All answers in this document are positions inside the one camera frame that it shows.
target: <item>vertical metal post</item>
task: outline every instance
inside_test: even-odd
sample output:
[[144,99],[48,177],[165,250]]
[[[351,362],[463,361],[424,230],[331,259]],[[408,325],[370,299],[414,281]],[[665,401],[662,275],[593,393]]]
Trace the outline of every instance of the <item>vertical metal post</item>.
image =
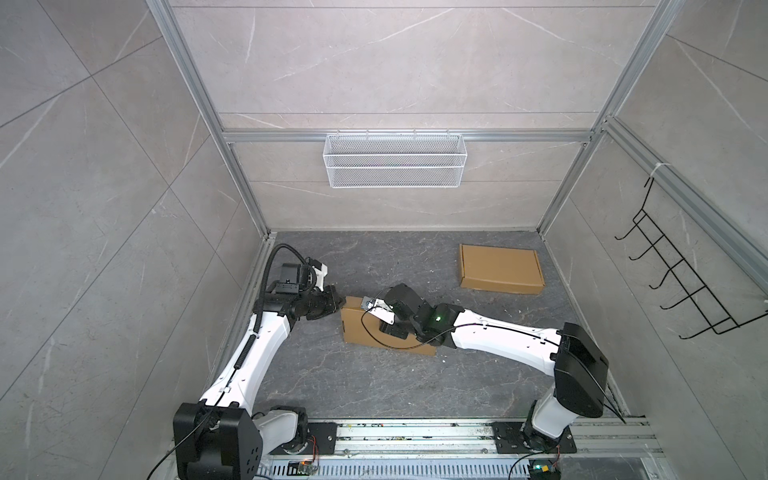
[[227,165],[230,175],[232,175],[232,180],[234,180],[240,196],[245,202],[253,223],[256,225],[261,236],[266,237],[270,231],[264,220],[264,215],[262,215],[259,204],[256,202],[256,197],[253,195],[248,179],[243,172],[243,167],[237,161],[237,157],[230,148],[230,145],[224,140],[222,135],[223,128],[214,109],[214,104],[210,100],[205,85],[203,85],[200,73],[195,68],[192,55],[189,52],[187,43],[184,41],[179,25],[176,23],[176,18],[171,11],[170,5],[167,0],[147,0],[147,5],[157,22],[157,27],[163,34],[163,38],[168,43],[170,53],[174,56],[174,60],[179,67],[181,76],[184,77],[184,81],[187,83],[197,109],[208,126],[216,148],[218,148],[219,153],[224,158],[224,163]]
[[624,67],[624,71],[621,72],[621,76],[616,82],[614,90],[605,102],[605,106],[603,106],[603,109],[598,115],[598,119],[592,127],[593,135],[591,141],[588,142],[588,144],[586,144],[576,155],[576,158],[574,159],[573,164],[571,164],[571,168],[568,169],[552,203],[542,217],[541,222],[536,229],[540,235],[546,235],[549,227],[552,226],[552,223],[560,212],[560,209],[563,207],[565,200],[568,198],[568,195],[571,194],[571,190],[573,190],[576,181],[587,166],[594,149],[605,135],[605,129],[602,127],[602,124],[608,117],[615,116],[619,109],[621,109],[621,106],[624,105],[624,102],[629,97],[632,87],[637,83],[637,79],[647,67],[650,58],[661,43],[667,30],[669,30],[672,21],[675,16],[677,16],[680,8],[682,8],[683,3],[685,3],[685,0],[661,0],[656,6],[654,14],[650,17],[650,21],[640,37],[640,41],[632,52],[632,56],[630,57],[627,66]]

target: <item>cardboard box lid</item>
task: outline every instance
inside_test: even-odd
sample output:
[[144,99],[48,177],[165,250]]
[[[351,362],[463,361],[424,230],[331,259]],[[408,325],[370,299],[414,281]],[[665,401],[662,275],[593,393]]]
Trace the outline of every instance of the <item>cardboard box lid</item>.
[[535,250],[461,245],[462,280],[544,287]]
[[[357,296],[348,296],[346,298],[344,307],[341,309],[341,321],[342,328],[344,329],[345,342],[386,348],[376,342],[375,339],[371,338],[373,336],[381,343],[394,346],[396,348],[416,346],[421,343],[412,334],[408,335],[407,339],[399,339],[394,336],[381,333],[379,331],[379,318],[371,314],[363,316],[365,310],[360,308],[360,303],[362,303],[362,298]],[[391,350],[393,352],[419,353],[421,355],[430,356],[434,356],[436,352],[436,348],[432,345],[422,345],[417,348],[408,350]]]

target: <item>black mounting plate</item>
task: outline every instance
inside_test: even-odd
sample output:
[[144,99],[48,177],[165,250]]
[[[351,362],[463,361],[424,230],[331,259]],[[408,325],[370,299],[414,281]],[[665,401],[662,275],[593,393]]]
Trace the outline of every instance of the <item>black mounting plate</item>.
[[[332,422],[310,422],[309,441],[304,449],[296,455],[312,455],[312,437],[317,439],[317,449],[321,455],[333,455],[336,450],[336,427],[338,424]],[[277,447],[271,455],[288,455],[288,452]]]
[[[493,422],[493,439],[497,453],[531,453],[523,445],[520,428],[523,422]],[[566,427],[560,441],[560,453],[576,453],[576,444],[571,434],[571,427]]]

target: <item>dark gray marble floor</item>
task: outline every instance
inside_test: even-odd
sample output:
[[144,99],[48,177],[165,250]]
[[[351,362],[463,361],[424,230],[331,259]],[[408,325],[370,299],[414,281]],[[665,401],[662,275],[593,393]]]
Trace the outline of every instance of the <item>dark gray marble floor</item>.
[[[433,305],[457,303],[529,326],[577,322],[534,232],[290,232],[277,241],[328,265],[327,281],[345,296],[372,296],[405,282]],[[462,289],[460,243],[535,249],[547,286],[535,296]],[[273,273],[291,259],[283,252]],[[304,406],[313,418],[520,417],[551,382],[538,370],[484,352],[442,347],[430,357],[346,344],[337,313],[296,324],[266,374],[256,407]]]

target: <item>wire basket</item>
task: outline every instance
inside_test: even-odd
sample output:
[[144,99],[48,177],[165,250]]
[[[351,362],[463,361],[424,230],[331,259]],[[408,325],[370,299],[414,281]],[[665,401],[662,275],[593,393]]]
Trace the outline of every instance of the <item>wire basket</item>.
[[458,187],[467,148],[460,134],[331,134],[323,159],[333,188]]

